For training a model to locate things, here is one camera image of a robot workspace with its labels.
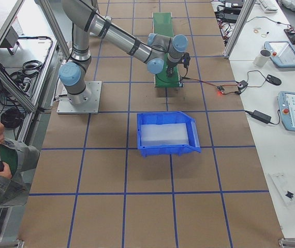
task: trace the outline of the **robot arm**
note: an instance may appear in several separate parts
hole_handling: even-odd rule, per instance
[[[101,39],[113,43],[130,56],[147,64],[147,69],[152,74],[158,74],[163,70],[166,53],[167,74],[169,76],[172,76],[172,69],[182,62],[182,56],[188,46],[188,40],[184,35],[167,37],[158,34],[149,34],[147,44],[145,44],[138,38],[106,20],[98,13],[96,8],[84,0],[63,0],[62,4],[65,13],[76,26],[74,37],[80,35],[80,29],[83,31],[80,35],[82,39],[75,37],[76,40],[81,40],[78,43],[82,43],[83,40],[83,43],[88,44],[89,42],[85,40],[89,38],[89,32],[93,32]],[[76,50],[79,52],[86,51],[86,48]],[[86,56],[83,56],[83,58],[84,61],[88,59]]]

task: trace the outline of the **white mug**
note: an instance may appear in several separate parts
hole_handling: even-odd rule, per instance
[[[267,60],[270,58],[271,52],[269,50],[263,49],[260,51],[258,56],[253,61],[253,64],[259,67],[263,67]]]

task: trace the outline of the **blue plastic bin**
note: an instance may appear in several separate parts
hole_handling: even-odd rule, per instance
[[[189,144],[142,146],[141,126],[185,123]],[[137,114],[137,144],[143,157],[159,154],[182,155],[192,151],[201,152],[196,122],[183,112],[150,112]]]

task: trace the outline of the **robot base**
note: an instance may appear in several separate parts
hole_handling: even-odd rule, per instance
[[[86,81],[86,86],[91,90],[92,95],[88,102],[73,105],[67,97],[61,97],[57,109],[58,114],[97,114],[99,110],[99,100],[101,92],[101,81]],[[62,95],[67,94],[64,88]]]

